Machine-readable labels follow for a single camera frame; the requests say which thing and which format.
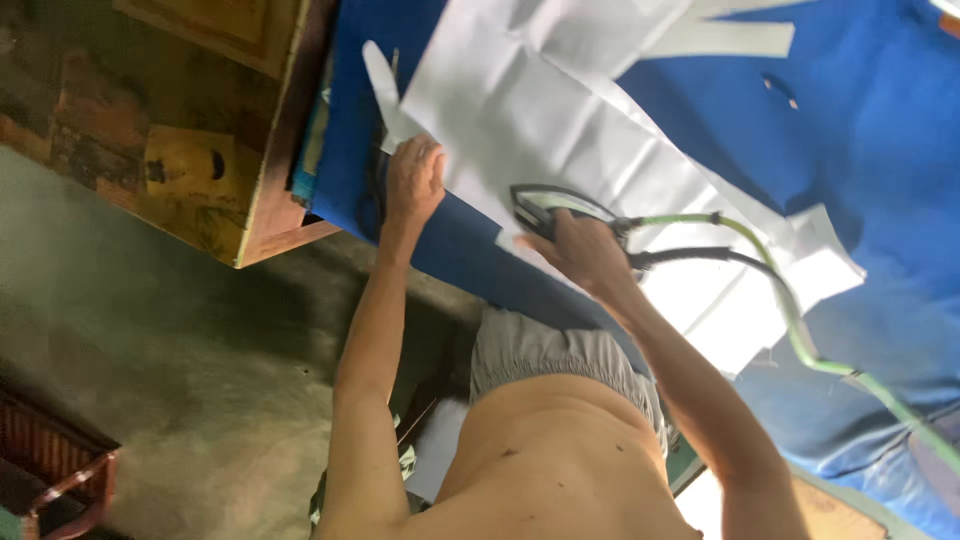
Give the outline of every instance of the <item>shirtless man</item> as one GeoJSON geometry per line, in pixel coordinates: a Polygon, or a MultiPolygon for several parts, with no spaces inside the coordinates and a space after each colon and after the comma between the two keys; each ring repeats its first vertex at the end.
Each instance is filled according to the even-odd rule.
{"type": "MultiPolygon", "coordinates": [[[[660,426],[653,425],[655,390],[632,371],[623,376],[629,364],[609,335],[551,335],[520,315],[493,310],[474,349],[476,403],[457,454],[433,507],[410,514],[387,403],[410,256],[444,197],[441,150],[421,135],[391,162],[376,264],[334,387],[326,494],[314,538],[698,539],[667,487],[660,426]],[[502,343],[498,332],[505,332],[502,343]],[[531,335],[549,343],[532,343],[531,335]]],[[[808,539],[790,473],[770,437],[643,296],[610,229],[562,210],[557,219],[556,244],[526,241],[636,339],[680,430],[723,486],[724,537],[808,539]]]]}

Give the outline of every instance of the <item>green hose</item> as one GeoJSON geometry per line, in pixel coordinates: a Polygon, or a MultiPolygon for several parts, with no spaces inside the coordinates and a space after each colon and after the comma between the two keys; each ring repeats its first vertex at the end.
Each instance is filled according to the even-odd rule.
{"type": "MultiPolygon", "coordinates": [[[[777,263],[770,256],[770,253],[763,244],[760,243],[756,235],[743,224],[730,218],[723,216],[718,218],[716,214],[701,213],[661,215],[631,219],[628,221],[636,227],[671,225],[675,223],[708,223],[729,227],[750,240],[750,243],[754,245],[763,258],[763,262],[770,266],[774,272],[780,273],[777,263]]],[[[831,373],[839,377],[847,377],[856,381],[861,388],[876,396],[876,398],[893,413],[897,420],[903,423],[909,430],[916,433],[920,440],[933,450],[938,457],[943,459],[955,475],[960,477],[960,452],[958,452],[936,428],[930,425],[923,415],[910,405],[904,403],[890,388],[883,385],[883,383],[873,375],[858,371],[849,365],[821,357],[817,352],[816,346],[813,344],[813,339],[810,337],[810,331],[797,305],[797,298],[794,296],[793,291],[791,291],[788,286],[778,285],[776,286],[776,292],[778,304],[783,313],[783,319],[786,321],[787,336],[800,362],[810,369],[831,373]]]]}

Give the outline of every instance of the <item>white fabric scrap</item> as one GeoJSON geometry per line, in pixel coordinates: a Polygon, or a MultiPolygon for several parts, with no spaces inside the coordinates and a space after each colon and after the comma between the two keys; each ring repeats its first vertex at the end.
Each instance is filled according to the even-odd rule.
{"type": "MultiPolygon", "coordinates": [[[[392,135],[402,140],[423,130],[441,142],[447,188],[503,227],[501,247],[562,281],[539,255],[513,245],[522,230],[510,185],[571,187],[621,216],[721,211],[755,231],[804,310],[863,283],[864,271],[836,240],[822,207],[783,219],[681,152],[612,80],[696,13],[691,5],[721,12],[723,1],[602,4],[450,0],[399,111],[390,114],[392,135]]],[[[652,227],[634,235],[630,251],[690,246],[757,256],[738,233],[711,225],[652,227]]],[[[785,332],[768,279],[739,263],[668,263],[642,287],[729,374],[785,332]]]]}

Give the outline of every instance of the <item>concrete floor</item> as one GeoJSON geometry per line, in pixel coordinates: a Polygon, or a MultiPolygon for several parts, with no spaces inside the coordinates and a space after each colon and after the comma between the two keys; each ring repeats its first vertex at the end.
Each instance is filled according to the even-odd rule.
{"type": "MultiPolygon", "coordinates": [[[[306,537],[370,246],[338,233],[233,270],[0,147],[0,254],[0,380],[123,444],[111,528],[306,537]]],[[[401,410],[479,319],[459,289],[410,290],[401,410]]]]}

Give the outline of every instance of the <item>gray shorts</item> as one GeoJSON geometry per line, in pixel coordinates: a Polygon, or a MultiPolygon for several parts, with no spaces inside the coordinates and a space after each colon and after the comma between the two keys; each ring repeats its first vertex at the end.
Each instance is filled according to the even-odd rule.
{"type": "Polygon", "coordinates": [[[559,373],[597,380],[630,400],[650,421],[666,455],[668,433],[657,388],[634,373],[609,333],[558,331],[506,309],[484,310],[470,363],[471,405],[497,386],[559,373]]]}

